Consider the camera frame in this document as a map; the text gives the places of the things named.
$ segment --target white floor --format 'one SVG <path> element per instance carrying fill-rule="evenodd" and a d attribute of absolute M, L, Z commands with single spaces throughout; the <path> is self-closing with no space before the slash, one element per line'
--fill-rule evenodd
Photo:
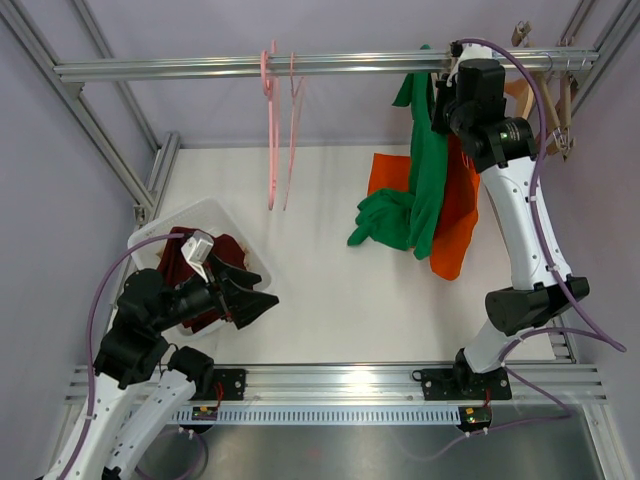
<path fill-rule="evenodd" d="M 264 148 L 181 150 L 161 215 L 206 196 L 224 203 L 274 269 L 280 304 L 249 327 L 227 325 L 189 344 L 217 363 L 450 361 L 485 321 L 484 297 L 509 286 L 507 252 L 491 204 L 480 191 L 480 220 L 454 282 L 428 261 L 367 240 L 347 247 L 374 152 L 406 146 L 297 150 L 289 205 L 282 211 L 288 149 L 276 208 L 267 209 Z M 185 344 L 167 332 L 169 341 Z M 547 336 L 520 345 L 514 360 L 552 360 Z"/>

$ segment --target lavender wall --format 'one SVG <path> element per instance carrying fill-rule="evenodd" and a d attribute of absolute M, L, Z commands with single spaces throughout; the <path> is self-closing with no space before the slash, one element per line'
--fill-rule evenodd
<path fill-rule="evenodd" d="M 611 67 L 575 119 L 577 147 L 567 163 L 546 165 L 543 188 L 551 219 L 573 271 L 585 275 L 591 295 L 583 303 L 599 324 L 629 349 L 620 354 L 579 340 L 581 360 L 595 362 L 614 407 L 636 473 L 640 459 L 637 413 L 640 364 L 640 37 Z M 582 322 L 571 314 L 572 322 Z"/>
<path fill-rule="evenodd" d="M 71 0 L 22 0 L 60 59 L 98 58 L 70 7 Z M 83 93 L 111 134 L 122 156 L 144 180 L 155 152 L 122 104 L 111 83 L 88 83 Z"/>
<path fill-rule="evenodd" d="M 3 22 L 0 65 L 0 476 L 32 479 L 82 360 L 93 290 L 133 222 L 126 192 Z"/>
<path fill-rule="evenodd" d="M 393 51 L 425 42 L 444 48 L 463 35 L 508 45 L 519 20 L 553 45 L 575 4 L 555 0 L 273 0 L 89 2 L 118 57 L 258 54 L 277 39 L 281 52 Z M 302 144 L 408 141 L 407 109 L 392 108 L 397 75 L 313 77 L 300 126 Z M 288 130 L 288 82 L 283 118 Z M 134 82 L 157 133 L 177 129 L 194 145 L 264 145 L 266 101 L 258 79 Z"/>

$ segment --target wooden hanger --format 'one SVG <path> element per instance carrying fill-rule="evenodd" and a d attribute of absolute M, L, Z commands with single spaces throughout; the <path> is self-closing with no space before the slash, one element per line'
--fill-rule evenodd
<path fill-rule="evenodd" d="M 529 83 L 520 78 L 514 82 L 504 84 L 504 93 L 516 100 L 516 117 L 529 118 L 533 109 L 533 90 Z"/>
<path fill-rule="evenodd" d="M 529 22 L 518 23 L 511 36 L 511 44 L 514 47 L 519 46 L 528 39 L 531 31 L 532 27 Z M 527 41 L 524 46 L 531 47 L 533 44 Z M 547 155 L 555 155 L 560 152 L 566 161 L 575 144 L 575 139 L 571 138 L 571 100 L 575 95 L 574 82 L 572 82 L 568 73 L 560 78 L 560 100 L 558 103 L 554 103 L 544 72 L 532 72 L 532 76 L 543 97 L 547 117 L 546 138 L 549 138 L 550 135 L 554 138 L 554 141 L 547 146 Z"/>

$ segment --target plastic hanger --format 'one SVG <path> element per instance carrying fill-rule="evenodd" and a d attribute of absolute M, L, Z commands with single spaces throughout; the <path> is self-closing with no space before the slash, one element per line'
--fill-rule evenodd
<path fill-rule="evenodd" d="M 271 54 L 277 52 L 276 41 L 271 41 Z M 260 78 L 262 91 L 269 102 L 269 210 L 273 210 L 278 179 L 278 159 L 280 157 L 280 80 L 267 74 L 269 53 L 260 54 Z"/>
<path fill-rule="evenodd" d="M 284 198 L 284 206 L 282 210 L 287 209 L 289 201 L 289 189 L 291 188 L 291 172 L 293 171 L 293 161 L 296 156 L 296 142 L 298 140 L 298 125 L 300 124 L 300 115 L 302 113 L 302 101 L 304 100 L 304 91 L 307 86 L 307 78 L 302 77 L 295 85 L 293 80 L 293 61 L 295 54 L 291 54 L 289 62 L 289 79 L 291 80 L 291 134 L 289 137 L 289 178 L 287 179 L 287 193 Z"/>

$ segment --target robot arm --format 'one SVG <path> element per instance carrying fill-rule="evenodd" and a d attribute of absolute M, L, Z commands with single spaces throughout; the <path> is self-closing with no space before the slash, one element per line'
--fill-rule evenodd
<path fill-rule="evenodd" d="M 453 50 L 459 47 L 454 44 Z M 433 129 L 443 134 L 453 132 L 473 159 L 493 201 L 511 261 L 512 286 L 487 294 L 489 319 L 456 357 L 453 375 L 462 383 L 461 390 L 477 394 L 491 374 L 501 370 L 499 355 L 506 345 L 522 333 L 544 326 L 569 303 L 547 265 L 534 228 L 528 191 L 537 148 L 526 120 L 504 116 L 504 68 L 488 58 L 467 59 L 456 66 L 455 78 L 445 76 L 437 82 Z M 540 188 L 536 195 L 554 268 L 580 300 L 589 293 L 587 279 L 572 275 L 558 247 Z"/>
<path fill-rule="evenodd" d="M 158 387 L 116 436 L 102 478 L 129 480 L 171 415 L 196 392 L 211 390 L 212 383 L 211 358 L 190 347 L 174 353 Z"/>
<path fill-rule="evenodd" d="M 213 360 L 189 347 L 174 353 L 158 390 L 124 426 L 144 382 L 169 348 L 164 330 L 210 310 L 237 328 L 252 323 L 278 298 L 251 290 L 260 275 L 237 269 L 210 253 L 213 240 L 196 232 L 183 247 L 183 255 L 196 271 L 186 282 L 171 288 L 156 270 L 133 273 L 118 298 L 111 330 L 100 344 L 93 365 L 95 402 L 88 434 L 73 460 L 67 478 L 125 480 L 175 410 L 196 391 L 208 392 Z M 88 399 L 60 458 L 43 478 L 56 480 L 80 442 L 88 412 Z"/>

